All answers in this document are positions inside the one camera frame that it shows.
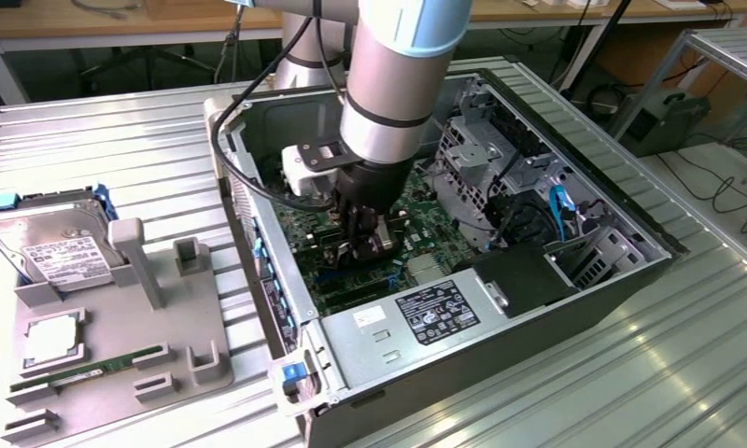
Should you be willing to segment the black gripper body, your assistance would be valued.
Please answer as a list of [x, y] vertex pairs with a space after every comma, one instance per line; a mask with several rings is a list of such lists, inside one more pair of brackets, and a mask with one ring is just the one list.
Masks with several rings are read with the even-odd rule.
[[341, 215], [350, 217], [353, 211], [387, 214], [403, 194], [411, 170], [411, 160], [393, 164], [361, 161], [342, 167], [335, 183]]

